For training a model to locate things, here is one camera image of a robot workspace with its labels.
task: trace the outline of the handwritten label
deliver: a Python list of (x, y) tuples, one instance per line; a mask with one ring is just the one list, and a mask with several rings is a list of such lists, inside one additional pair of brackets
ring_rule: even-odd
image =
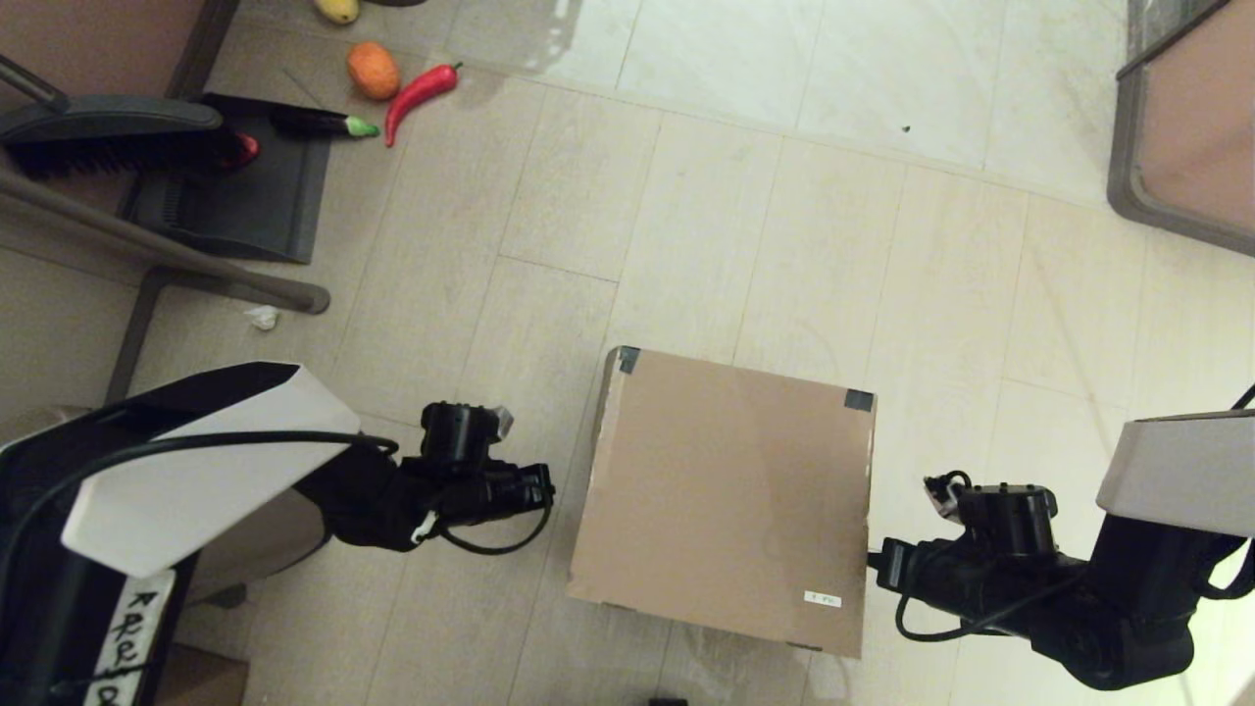
[[(127, 579), (95, 661), (97, 675), (137, 667), (148, 661), (162, 613), (173, 589), (173, 569), (146, 579)], [(131, 706), (139, 696), (142, 680), (143, 672), (138, 671), (100, 680), (88, 688), (83, 706)]]
[(818, 603), (820, 606), (827, 606), (828, 608), (840, 608), (841, 597), (828, 596), (827, 593), (816, 593), (813, 591), (802, 592), (802, 601), (807, 603)]

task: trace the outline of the tile floor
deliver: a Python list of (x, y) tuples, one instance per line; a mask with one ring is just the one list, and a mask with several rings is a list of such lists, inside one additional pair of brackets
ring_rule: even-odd
[[(1086, 5), (1093, 23), (1079, 0), (911, 3), (904, 26), (945, 28), (920, 48), (927, 63), (965, 69), (936, 69), (955, 82), (951, 98), (904, 89), (868, 99), (877, 119), (825, 103), (798, 76), (857, 89), (858, 73), (843, 66), (852, 53), (895, 46), (880, 4), (738, 1), (694, 23), (697, 3), (569, 0), (565, 24), (550, 26), (528, 14), (548, 3), (497, 15), (487, 1), (432, 0), (413, 16), (368, 6), (345, 30), (301, 5), (246, 0), (211, 89), (379, 118), (383, 107), (355, 98), (340, 65), (349, 41), (380, 35), (412, 38), (398, 51), (407, 75), (443, 58), (442, 48), (494, 53), (487, 60), (497, 69), (472, 63), (456, 93), (407, 119), (394, 149), (338, 143), (314, 263), (251, 265), (326, 285), (330, 310), (284, 313), (262, 332), (242, 316), (246, 303), (167, 291), (137, 387), (246, 360), (301, 361), (363, 414), (366, 431), (409, 450), (428, 401), (505, 404), (518, 423), (501, 455), (547, 461), (560, 498), (542, 540), (508, 558), (333, 544), (252, 587), (238, 609), (190, 609), (183, 640), (251, 661), (247, 703), (630, 706), (658, 693), (698, 705), (1202, 706), (1227, 703), (1245, 683), (1241, 656), (1255, 635), (1246, 604), (1202, 607), (1187, 675), (1104, 695), (1019, 641), (906, 642), (892, 627), (892, 597), (873, 588), (862, 660), (563, 594), (599, 362), (615, 344), (880, 394), (875, 545), (889, 534), (950, 534), (917, 479), (963, 468), (1050, 485), (1063, 500), (1059, 539), (1083, 556), (1101, 522), (1089, 499), (1119, 425), (1220, 409), (1249, 385), (1255, 261), (1027, 188), (1029, 177), (1084, 172), (1104, 148), (1096, 115), (1109, 105), (1092, 100), (1101, 92), (1082, 59), (1093, 55), (1068, 33), (1099, 43), (1119, 13), (1096, 8), (1114, 3)], [(842, 16), (886, 43), (851, 34)], [(483, 39), (510, 28), (569, 50), (533, 55), (523, 41)], [(708, 34), (681, 43), (681, 30)], [(756, 45), (740, 64), (724, 63), (750, 39), (782, 51)], [(931, 73), (894, 59), (905, 44), (897, 36), (872, 64), (900, 88), (927, 83)], [(684, 46), (685, 65), (649, 79)], [(521, 75), (501, 70), (511, 63)], [(720, 110), (759, 123), (783, 117), (783, 127), (538, 80), (550, 70), (606, 87), (635, 82), (666, 100), (714, 97), (728, 100)], [(1033, 80), (1008, 84), (1008, 75)], [(769, 84), (769, 100), (756, 82)], [(1076, 102), (1055, 105), (1057, 92)], [(897, 139), (885, 124), (911, 103), (936, 103), (937, 132), (912, 129), (919, 142), (896, 147), (1039, 171), (1014, 186), (803, 139), (791, 127), (802, 117), (857, 139)], [(969, 124), (981, 115), (986, 127)], [(998, 129), (1020, 119), (1035, 139)], [(1052, 134), (1072, 140), (1054, 149), (1043, 137)], [(1057, 161), (1030, 159), (1030, 148)], [(482, 528), (478, 539), (506, 539), (530, 522)], [(953, 627), (925, 608), (909, 619)]]

